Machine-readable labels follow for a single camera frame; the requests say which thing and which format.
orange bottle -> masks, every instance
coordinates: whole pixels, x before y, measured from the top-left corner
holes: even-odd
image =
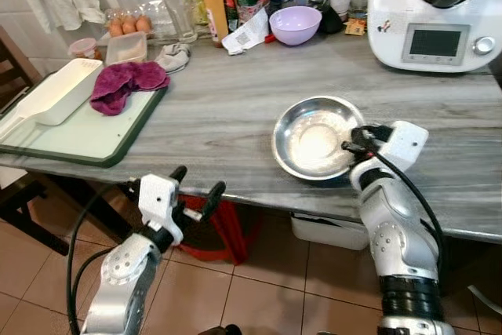
[[[221,40],[228,35],[227,17],[223,0],[204,0],[209,29],[216,47],[222,47]]]

knob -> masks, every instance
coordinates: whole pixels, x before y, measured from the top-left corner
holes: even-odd
[[[472,49],[475,54],[486,55],[495,47],[495,40],[491,37],[480,37],[474,41]]]

egg carton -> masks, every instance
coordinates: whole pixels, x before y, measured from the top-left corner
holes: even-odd
[[[176,36],[173,22],[162,0],[141,4],[133,9],[114,8],[107,9],[105,15],[105,32],[111,30],[114,20],[120,20],[123,34],[137,31],[137,22],[142,16],[150,20],[150,31],[141,28],[147,38],[167,38]]]

white bin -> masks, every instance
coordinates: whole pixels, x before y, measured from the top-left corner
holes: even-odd
[[[362,250],[369,244],[368,232],[362,224],[291,213],[291,225],[293,234],[305,241],[352,250]]]

paper receipt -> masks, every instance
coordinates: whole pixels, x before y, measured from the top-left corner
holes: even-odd
[[[251,20],[223,38],[222,43],[229,55],[236,55],[263,42],[267,35],[268,15],[265,8],[262,8]]]

